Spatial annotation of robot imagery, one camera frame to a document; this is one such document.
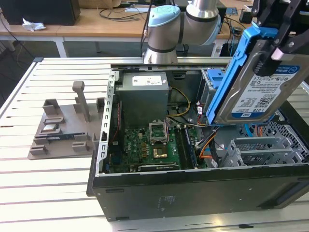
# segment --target metal table surface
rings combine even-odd
[[[183,58],[207,63],[209,58]],[[217,60],[226,64],[228,59]],[[95,197],[86,196],[91,158],[27,160],[45,99],[75,103],[74,80],[87,102],[104,97],[111,64],[139,58],[45,58],[32,63],[0,109],[0,231],[309,231],[309,194],[281,210],[108,223]],[[309,95],[299,87],[289,102],[309,123]]]

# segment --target blue tab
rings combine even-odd
[[[211,104],[206,112],[206,116],[210,124],[214,123],[216,112],[219,110],[221,103],[225,100],[227,90],[234,79],[237,78],[236,73],[238,68],[241,68],[247,61],[248,55],[246,54],[248,45],[252,38],[261,36],[262,38],[274,38],[278,33],[278,29],[275,28],[260,28],[255,23],[243,32],[243,35],[239,41],[236,52],[231,59],[231,62],[225,72],[224,78],[218,88],[216,94],[211,101]]]

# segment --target computer tower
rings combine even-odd
[[[0,7],[10,25],[20,25],[24,18],[33,23],[71,26],[81,12],[78,0],[0,0]]]

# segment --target sticker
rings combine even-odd
[[[161,86],[161,76],[134,76],[132,78],[133,86]]]
[[[176,200],[176,196],[162,196],[159,197],[158,205],[157,205],[157,210],[158,211],[166,211],[170,209]]]
[[[217,148],[217,151],[220,150],[225,150],[224,144],[220,144],[219,147]]]
[[[262,115],[281,93],[281,85],[291,80],[299,68],[295,65],[280,65],[271,77],[254,75],[232,110],[232,116]]]
[[[47,140],[59,140],[60,137],[47,137]]]
[[[203,114],[203,107],[198,106],[198,107],[197,107],[197,113],[198,113],[199,115],[202,115],[202,114]]]
[[[211,159],[211,165],[214,167],[214,168],[217,168],[218,167],[218,164],[216,161],[214,161],[214,159]]]

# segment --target power supply label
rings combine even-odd
[[[161,76],[133,76],[133,86],[161,86]]]
[[[262,115],[281,93],[280,87],[299,71],[295,65],[280,65],[269,76],[254,75],[232,110],[233,117],[258,117]]]

